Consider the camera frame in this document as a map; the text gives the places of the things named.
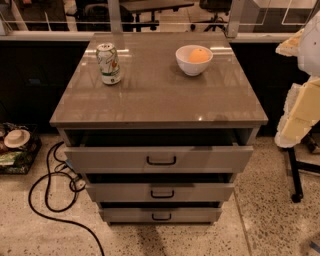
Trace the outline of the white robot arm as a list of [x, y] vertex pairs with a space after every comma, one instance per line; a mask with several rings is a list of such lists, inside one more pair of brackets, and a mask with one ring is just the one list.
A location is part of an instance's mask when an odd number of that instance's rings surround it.
[[320, 121], [320, 11], [303, 29], [279, 44], [276, 52], [296, 56], [298, 68], [309, 75], [303, 85], [292, 84], [278, 123], [275, 143], [290, 148], [299, 144]]

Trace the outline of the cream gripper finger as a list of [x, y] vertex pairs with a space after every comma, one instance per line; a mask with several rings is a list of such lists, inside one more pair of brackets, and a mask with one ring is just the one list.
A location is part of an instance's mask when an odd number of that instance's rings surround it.
[[304, 29], [300, 29], [293, 36], [280, 43], [275, 52], [277, 54], [287, 56], [287, 57], [297, 57], [298, 56], [298, 48], [300, 45], [300, 38], [304, 32]]
[[290, 148], [320, 121], [320, 78], [310, 77], [303, 85], [293, 83], [283, 110], [274, 141], [281, 148]]

